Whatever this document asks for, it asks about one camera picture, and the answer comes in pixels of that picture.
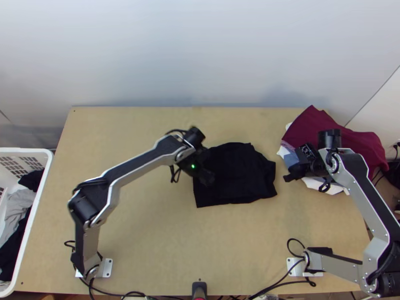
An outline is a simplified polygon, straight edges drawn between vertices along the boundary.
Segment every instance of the wooden table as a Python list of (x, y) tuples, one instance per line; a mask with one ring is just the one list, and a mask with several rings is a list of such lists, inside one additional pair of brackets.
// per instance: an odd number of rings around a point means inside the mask
[[(189, 295), (192, 282), (208, 284), (210, 295), (250, 295), (286, 272), (289, 238), (306, 247), (332, 247), (362, 259), (369, 239), (350, 197), (285, 183), (287, 173), (276, 152), (285, 125), (300, 108), (76, 107), (65, 124), (23, 258), (16, 290), (87, 294), (74, 277), (70, 249), (74, 223), (67, 210), (80, 182), (153, 147), (173, 128), (199, 127), (204, 145), (252, 143), (276, 161), (278, 196), (251, 204), (196, 208), (192, 179), (170, 183), (160, 167), (121, 190), (120, 204), (102, 226), (99, 251), (113, 258), (111, 278), (95, 280), (109, 292), (136, 290), (147, 295)], [(286, 285), (277, 293), (358, 290), (330, 274), (308, 284)]]

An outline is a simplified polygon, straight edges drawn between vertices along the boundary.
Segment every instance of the laundry basket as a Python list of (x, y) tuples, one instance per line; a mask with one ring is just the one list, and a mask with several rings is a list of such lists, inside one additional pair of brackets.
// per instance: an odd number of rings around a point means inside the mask
[(52, 160), (53, 153), (47, 149), (0, 147), (0, 236), (5, 229), (4, 217), (6, 214), (8, 198), (6, 197), (6, 194), (14, 193), (20, 189), (26, 189), (25, 186), (18, 184), (18, 180), (20, 180), (23, 175), (32, 171), (44, 169), (39, 188), (30, 210), (30, 215), (26, 224), (21, 247), (19, 248), (12, 280), (0, 285), (0, 298), (11, 294), (16, 285), (25, 247), (28, 242), (29, 234), (31, 232), (32, 224), (35, 219), (36, 211), (38, 209), (39, 201), (41, 199), (43, 187), (45, 185)]

